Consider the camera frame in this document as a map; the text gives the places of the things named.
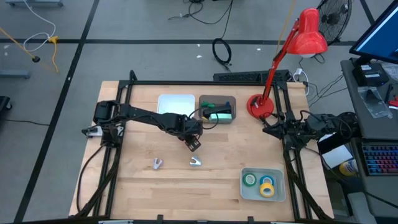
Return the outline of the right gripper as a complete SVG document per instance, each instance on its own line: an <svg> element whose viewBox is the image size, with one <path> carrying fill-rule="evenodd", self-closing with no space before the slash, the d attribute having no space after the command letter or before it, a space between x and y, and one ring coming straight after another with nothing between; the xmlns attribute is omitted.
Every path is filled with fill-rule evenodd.
<svg viewBox="0 0 398 224"><path fill-rule="evenodd" d="M296 136L299 133L298 121L279 121L276 124L265 124L263 131L277 139L282 139L285 135Z"/></svg>

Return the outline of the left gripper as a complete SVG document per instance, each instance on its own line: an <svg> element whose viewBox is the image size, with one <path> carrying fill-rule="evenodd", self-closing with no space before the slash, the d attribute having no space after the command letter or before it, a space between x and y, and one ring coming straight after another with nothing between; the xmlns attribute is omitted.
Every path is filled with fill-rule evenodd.
<svg viewBox="0 0 398 224"><path fill-rule="evenodd" d="M195 118L189 118L187 115L182 116L182 129L177 135L180 140L185 140L188 136L201 136L202 134L203 124L201 121ZM191 140L187 140L185 141L185 144L191 152L196 151L201 146L201 143L197 138L195 138L193 142Z"/></svg>

